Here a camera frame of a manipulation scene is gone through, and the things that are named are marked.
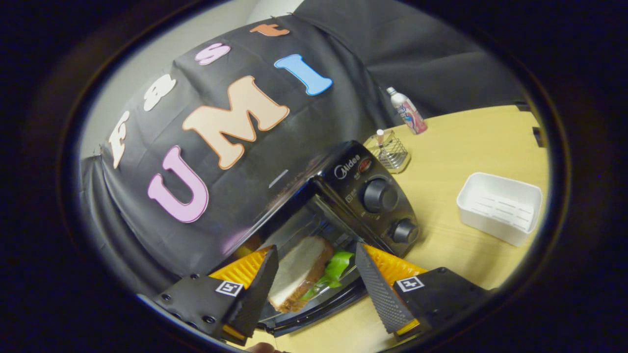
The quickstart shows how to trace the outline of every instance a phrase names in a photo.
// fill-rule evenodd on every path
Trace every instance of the wire pencil holder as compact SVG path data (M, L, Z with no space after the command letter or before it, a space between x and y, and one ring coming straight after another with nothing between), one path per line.
M401 173L410 162L410 154L393 131L377 130L365 146L390 173Z

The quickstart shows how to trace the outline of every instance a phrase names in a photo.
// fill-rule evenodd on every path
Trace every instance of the toaster oven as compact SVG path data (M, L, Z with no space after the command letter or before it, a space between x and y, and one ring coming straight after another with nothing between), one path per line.
M234 254L246 247L252 251L274 244L281 266L286 254L308 236L326 239L337 251L355 253L356 245L363 242L404 256L419 238L420 228L388 171L360 143L349 141L314 158L244 235L247 239ZM278 337L364 296L354 261L352 257L342 273L342 285L320 290L299 312L278 312L267 301L259 326Z

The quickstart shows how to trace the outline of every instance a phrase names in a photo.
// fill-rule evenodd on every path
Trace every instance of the table surface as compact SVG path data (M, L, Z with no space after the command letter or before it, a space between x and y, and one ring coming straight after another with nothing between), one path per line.
M392 128L412 160L393 175L423 227L425 240L405 257L425 269L450 268L485 289L508 278L535 238L548 194L549 161L536 143L530 112L500 106L432 117L428 130L413 135ZM538 186L543 192L541 217L525 245L516 247L460 221L456 198L469 175L481 171ZM397 342L387 334L367 296L347 309L303 330L275 339L257 330L250 347L269 342L292 353L375 352Z

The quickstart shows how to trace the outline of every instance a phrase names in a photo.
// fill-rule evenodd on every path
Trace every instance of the white basket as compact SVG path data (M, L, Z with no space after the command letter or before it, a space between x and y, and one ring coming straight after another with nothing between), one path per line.
M538 223L542 199L541 189L534 185L473 173L456 203L464 224L522 246Z

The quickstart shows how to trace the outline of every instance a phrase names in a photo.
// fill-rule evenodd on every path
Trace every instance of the bread slice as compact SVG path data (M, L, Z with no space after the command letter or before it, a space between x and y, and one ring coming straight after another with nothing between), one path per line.
M325 274L325 263L333 256L333 246L324 238L303 238L279 262L268 301L278 312L298 312L309 300L300 300Z

